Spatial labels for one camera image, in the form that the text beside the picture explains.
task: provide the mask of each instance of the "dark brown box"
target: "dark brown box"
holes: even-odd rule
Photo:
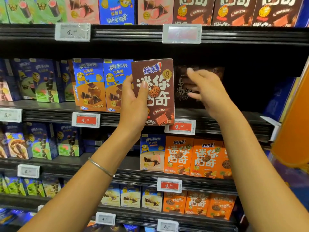
[[[194,71],[199,69],[205,69],[210,72],[213,72],[218,75],[222,80],[224,67],[199,67],[199,66],[190,66]],[[190,89],[183,87],[183,79],[188,77],[187,75],[188,66],[180,65],[175,67],[175,107],[176,108],[199,108],[205,109],[203,103],[199,100],[193,99],[188,96],[189,92],[192,92]]]
[[[210,25],[214,0],[175,0],[173,23]]]
[[[256,27],[294,27],[303,0],[257,0]]]
[[[135,96],[143,80],[149,85],[145,126],[175,124],[173,59],[135,61],[131,66]]]
[[[251,26],[257,0],[216,0],[214,26]]]

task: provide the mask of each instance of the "supermarket shelf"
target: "supermarket shelf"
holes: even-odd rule
[[[92,25],[91,27],[91,41],[162,41],[162,26]],[[54,41],[54,31],[54,26],[47,24],[0,24],[0,40]],[[203,26],[202,43],[309,45],[309,30]]]
[[[82,112],[74,102],[38,103],[35,100],[0,101],[0,107],[23,109],[23,120],[32,122],[71,123],[72,112]],[[120,114],[100,112],[101,126],[116,127]],[[263,120],[259,113],[243,112],[255,135],[269,140],[274,126]],[[196,133],[221,134],[220,127],[203,109],[175,109],[175,118],[196,120]]]
[[[91,155],[90,153],[84,153],[80,157],[57,156],[53,160],[39,158],[23,160],[14,157],[7,159],[1,158],[0,171],[4,173],[15,171],[17,174],[18,164],[33,164],[41,166],[40,170],[44,175],[70,178],[82,167]],[[112,179],[114,183],[157,187],[158,177],[173,178],[182,180],[183,190],[237,195],[233,180],[142,171],[140,170],[140,158],[136,156],[126,156],[115,175],[116,177]]]
[[[51,198],[38,196],[20,196],[0,194],[0,207],[37,212],[39,205],[45,205]],[[238,228],[235,220],[231,221],[207,218],[205,216],[173,214],[157,212],[145,208],[126,208],[102,206],[98,211],[116,214],[116,222],[148,227],[157,227],[158,219],[174,220],[179,222],[180,231],[196,232],[236,232]]]

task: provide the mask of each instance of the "shelf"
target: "shelf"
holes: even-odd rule
[[[20,100],[16,102],[0,101],[0,107],[21,108],[23,109],[23,121],[31,122],[71,123],[72,112],[83,112],[79,110],[79,107],[74,102],[39,103],[35,100]],[[101,126],[116,127],[118,125],[119,113],[99,113],[101,114]],[[259,140],[267,141],[270,139],[273,125],[263,120],[259,113],[243,112],[243,114]],[[175,109],[175,118],[196,120],[196,133],[221,134],[218,123],[207,114],[206,110]]]
[[[0,207],[37,212],[39,205],[45,205],[51,198],[38,196],[20,196],[0,194]],[[145,208],[126,208],[102,206],[99,212],[116,214],[116,222],[148,227],[157,227],[158,219],[174,220],[179,222],[180,231],[194,232],[237,232],[235,220],[231,221],[207,218],[205,216],[173,214],[157,212]]]
[[[0,40],[54,41],[54,25],[0,24]],[[92,25],[91,41],[161,42],[162,26]],[[309,29],[203,26],[202,43],[309,45]]]
[[[39,158],[23,160],[14,157],[7,159],[1,158],[0,171],[4,173],[14,171],[17,174],[18,164],[33,164],[41,166],[40,171],[43,175],[71,178],[91,155],[90,153],[84,153],[80,157],[57,156],[53,160]],[[237,195],[233,180],[209,179],[163,172],[143,171],[140,170],[140,158],[136,156],[126,156],[115,175],[116,177],[112,179],[114,183],[157,187],[158,177],[173,178],[182,180],[183,190]]]

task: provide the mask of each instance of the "orange cookie box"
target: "orange cookie box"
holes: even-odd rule
[[[206,215],[210,203],[210,194],[188,191],[185,214]]]
[[[187,191],[179,193],[164,192],[163,211],[168,213],[184,214]]]
[[[207,139],[194,139],[190,176],[216,178],[223,162],[223,142]]]
[[[189,175],[194,138],[167,136],[164,172]]]
[[[230,219],[236,196],[211,194],[210,204],[207,210],[209,218]]]
[[[218,163],[218,171],[217,171],[217,178],[221,179],[233,179],[232,170],[231,170],[231,164],[229,161],[229,158],[227,156],[226,148],[224,147],[220,151],[220,154],[222,153],[223,158],[222,162]]]

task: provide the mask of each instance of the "hand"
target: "hand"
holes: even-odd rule
[[[148,116],[148,84],[146,81],[141,83],[136,98],[132,90],[132,82],[133,78],[131,74],[122,84],[122,104],[117,129],[120,129],[121,132],[128,132],[134,145],[141,136],[141,131],[145,126]]]
[[[229,109],[236,108],[227,94],[219,77],[207,70],[187,69],[189,78],[183,81],[187,89],[200,93],[188,93],[191,98],[200,100],[207,112],[216,120],[226,115]]]

